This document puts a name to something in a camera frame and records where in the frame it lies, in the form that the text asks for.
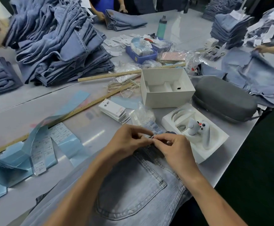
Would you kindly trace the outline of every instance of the gray table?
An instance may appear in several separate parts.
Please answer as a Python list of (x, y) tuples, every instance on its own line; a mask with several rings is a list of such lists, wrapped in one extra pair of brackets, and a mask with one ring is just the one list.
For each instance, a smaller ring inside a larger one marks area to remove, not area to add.
[[(158, 22), (162, 15), (166, 15), (168, 19), (165, 39), (176, 42), (177, 48), (192, 50), (203, 47), (206, 39), (210, 37), (212, 23), (202, 19), (202, 14), (193, 10), (189, 10), (187, 14), (168, 11), (143, 15), (142, 17), (148, 21), (148, 25), (135, 30), (115, 32), (106, 30), (105, 26), (96, 25), (95, 27), (102, 30), (108, 38), (121, 34), (130, 35), (131, 33), (149, 34), (157, 31)], [(265, 57), (274, 65), (274, 55), (268, 54)], [(119, 60), (132, 62), (131, 58), (125, 53), (122, 56), (112, 58), (113, 62)], [(220, 66), (220, 62), (211, 62), (210, 64), (214, 67)], [(6, 94), (4, 99), (9, 100), (8, 107), (0, 107), (0, 143), (9, 142), (29, 132), (33, 124), (53, 114), (79, 90), (92, 93), (90, 100), (105, 95), (105, 86), (109, 81), (110, 79), (101, 79), (92, 82), (81, 82), (67, 87), (60, 87), (57, 91), (36, 90), (38, 98), (28, 101), (26, 100), (27, 97), (25, 95), (21, 97), (20, 93), (17, 94), (19, 98), (16, 99), (12, 99), (12, 96)], [(173, 110), (174, 108), (154, 109), (157, 123), (159, 124), (162, 117)], [(229, 124), (207, 111), (202, 109), (199, 109), (199, 111), (230, 136), (210, 158), (199, 165), (204, 176), (215, 186), (255, 125), (256, 120), (241, 124)], [(96, 106), (75, 115), (65, 121), (64, 124), (81, 140), (90, 153), (103, 148), (120, 127), (118, 122), (100, 112)], [(60, 179), (71, 172), (73, 169), (71, 163), (56, 146), (55, 154), (58, 164), (43, 175), (39, 177), (32, 176), (8, 189), (8, 194), (0, 198), (0, 226), (6, 226), (31, 209), (35, 205), (36, 197), (49, 191)]]

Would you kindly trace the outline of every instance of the small white bottle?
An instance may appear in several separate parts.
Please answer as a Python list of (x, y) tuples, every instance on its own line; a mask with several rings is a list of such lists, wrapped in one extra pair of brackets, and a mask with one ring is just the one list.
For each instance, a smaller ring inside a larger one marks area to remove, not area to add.
[(193, 73), (195, 72), (197, 66), (199, 65), (200, 63), (200, 52), (196, 52), (194, 54), (194, 56), (188, 61), (187, 63), (187, 66), (186, 66), (186, 70), (187, 70), (187, 73), (189, 75), (193, 75)]

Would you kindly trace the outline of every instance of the white game controller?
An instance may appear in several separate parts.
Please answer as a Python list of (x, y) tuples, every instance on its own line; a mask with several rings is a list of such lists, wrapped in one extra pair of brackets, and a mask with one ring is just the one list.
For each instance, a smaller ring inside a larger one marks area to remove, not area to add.
[(210, 142), (210, 126), (206, 121), (198, 122), (193, 118), (189, 119), (187, 125), (187, 133), (188, 135), (194, 136), (197, 133), (200, 133), (202, 137), (202, 144), (204, 149), (209, 149)]

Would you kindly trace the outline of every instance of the teal water bottle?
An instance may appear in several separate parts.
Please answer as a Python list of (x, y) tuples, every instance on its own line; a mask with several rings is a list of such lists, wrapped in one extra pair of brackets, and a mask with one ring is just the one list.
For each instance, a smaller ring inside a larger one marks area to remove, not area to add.
[(157, 30), (157, 37), (159, 37), (161, 39), (164, 38), (166, 24), (167, 24), (166, 16), (163, 16), (159, 21), (159, 26), (158, 26), (158, 30)]

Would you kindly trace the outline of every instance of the open white box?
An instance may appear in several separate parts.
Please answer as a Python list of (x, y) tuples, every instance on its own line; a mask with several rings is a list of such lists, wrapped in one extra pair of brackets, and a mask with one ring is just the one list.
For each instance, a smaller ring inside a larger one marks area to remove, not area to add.
[[(204, 149), (201, 140), (199, 141), (194, 137), (191, 138), (191, 136), (187, 133), (187, 129), (182, 132), (178, 129), (180, 125), (186, 125), (187, 127), (190, 118), (193, 118), (199, 122), (205, 121), (209, 124), (210, 142), (208, 149)], [(216, 124), (210, 121), (189, 103), (164, 116), (162, 118), (162, 125), (167, 131), (182, 134), (190, 141), (192, 153), (197, 163), (201, 163), (211, 156), (229, 137), (229, 135), (227, 135), (222, 129), (220, 129)]]
[(143, 104), (150, 108), (180, 107), (195, 92), (184, 68), (143, 69), (140, 89)]

